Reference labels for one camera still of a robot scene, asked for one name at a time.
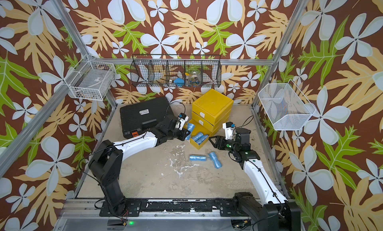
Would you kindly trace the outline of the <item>yellow bottom drawer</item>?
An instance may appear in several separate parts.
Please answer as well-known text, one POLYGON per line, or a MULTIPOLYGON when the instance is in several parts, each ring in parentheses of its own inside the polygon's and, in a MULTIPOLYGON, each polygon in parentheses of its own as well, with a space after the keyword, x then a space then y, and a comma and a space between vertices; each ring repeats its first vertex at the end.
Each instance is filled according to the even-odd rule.
POLYGON ((207 142, 208 138, 214 135, 214 132, 209 131, 198 122, 191 120, 189 124, 193 125, 189 143, 197 150, 201 149, 207 142))

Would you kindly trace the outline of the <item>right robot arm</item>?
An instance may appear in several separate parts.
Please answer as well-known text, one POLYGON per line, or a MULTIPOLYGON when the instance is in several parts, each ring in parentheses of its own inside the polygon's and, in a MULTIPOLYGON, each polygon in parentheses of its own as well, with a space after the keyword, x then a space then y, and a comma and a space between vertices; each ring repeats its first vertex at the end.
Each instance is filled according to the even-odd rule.
POLYGON ((251 131, 246 128, 224 127, 224 136, 212 136, 210 143, 218 150, 233 156, 250 178, 257 194, 257 201, 249 192, 236 193, 233 197, 234 212, 248 215, 252 231, 299 231, 301 210, 290 202, 271 180, 260 156, 251 149, 251 131))

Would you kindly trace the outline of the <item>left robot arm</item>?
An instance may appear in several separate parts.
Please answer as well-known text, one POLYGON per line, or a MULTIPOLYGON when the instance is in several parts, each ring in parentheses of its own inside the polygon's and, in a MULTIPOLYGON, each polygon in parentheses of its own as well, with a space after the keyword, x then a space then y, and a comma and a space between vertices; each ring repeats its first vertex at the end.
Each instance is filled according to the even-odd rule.
POLYGON ((124 218, 133 213, 119 185, 123 161, 169 140, 184 141, 191 133, 184 128, 188 119, 185 113, 180 113, 177 117, 167 115, 162 122, 141 135, 124 141, 105 140, 101 143, 101 149, 93 154, 88 167, 104 194, 106 208, 111 216, 124 218))

